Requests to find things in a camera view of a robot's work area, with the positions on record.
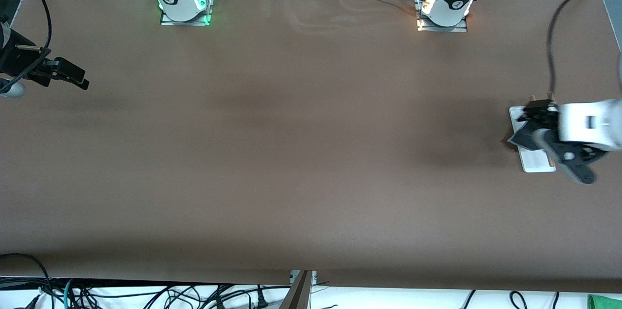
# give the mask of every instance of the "tabletop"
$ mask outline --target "tabletop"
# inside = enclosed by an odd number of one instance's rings
[[[561,1],[478,0],[431,33],[411,0],[216,0],[203,27],[47,0],[51,56],[91,86],[2,99],[0,252],[68,277],[619,289],[622,155],[585,186],[505,142],[508,107],[546,96]],[[39,0],[14,28],[43,43]],[[553,48],[560,103],[620,96],[602,0]]]

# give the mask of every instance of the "mounting plate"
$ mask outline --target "mounting plate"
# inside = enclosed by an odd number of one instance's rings
[[[415,9],[417,10],[417,30],[432,32],[467,32],[467,19],[463,17],[458,25],[451,27],[438,26],[433,23],[429,17],[421,12],[424,2],[415,0]]]
[[[198,0],[200,3],[204,3],[206,8],[198,13],[193,19],[188,21],[174,21],[171,20],[164,12],[160,17],[160,25],[163,26],[209,26],[211,24],[211,10],[214,6],[214,0]]]

